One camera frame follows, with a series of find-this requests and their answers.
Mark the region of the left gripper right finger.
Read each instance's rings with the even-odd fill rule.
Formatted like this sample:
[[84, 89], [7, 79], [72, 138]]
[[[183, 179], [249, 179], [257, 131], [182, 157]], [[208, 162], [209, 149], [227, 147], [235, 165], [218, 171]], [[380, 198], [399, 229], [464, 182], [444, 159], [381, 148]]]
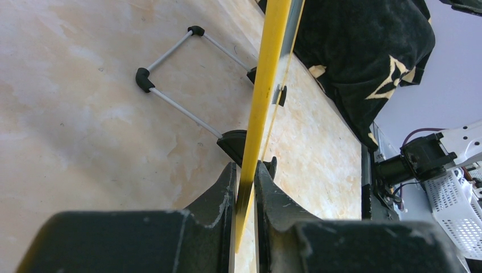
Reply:
[[259, 272], [464, 272], [455, 246], [427, 222], [322, 220], [273, 181], [254, 178]]

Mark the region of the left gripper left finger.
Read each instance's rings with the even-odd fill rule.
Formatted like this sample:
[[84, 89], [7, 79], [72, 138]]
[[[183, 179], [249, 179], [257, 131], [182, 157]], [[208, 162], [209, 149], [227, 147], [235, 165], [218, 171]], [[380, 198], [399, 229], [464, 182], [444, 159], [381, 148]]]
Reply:
[[236, 165], [180, 210], [67, 211], [39, 229], [18, 272], [233, 272]]

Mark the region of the whiteboard with yellow frame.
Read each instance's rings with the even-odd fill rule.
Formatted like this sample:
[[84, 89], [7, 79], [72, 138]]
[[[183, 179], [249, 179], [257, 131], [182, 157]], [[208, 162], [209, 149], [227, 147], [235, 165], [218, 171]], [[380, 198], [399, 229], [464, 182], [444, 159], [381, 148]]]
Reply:
[[248, 120], [243, 162], [235, 206], [235, 250], [240, 249], [251, 209], [255, 171], [267, 149], [276, 113], [269, 107], [280, 100], [292, 59], [304, 1], [267, 1]]

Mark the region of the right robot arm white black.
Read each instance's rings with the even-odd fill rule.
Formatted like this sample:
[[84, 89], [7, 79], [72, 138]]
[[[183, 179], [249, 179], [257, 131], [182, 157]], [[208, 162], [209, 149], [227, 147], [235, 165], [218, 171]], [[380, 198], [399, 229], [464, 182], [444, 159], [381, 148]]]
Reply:
[[415, 179], [427, 181], [447, 171], [481, 161], [481, 120], [416, 138], [400, 154], [374, 166], [381, 185], [392, 188]]

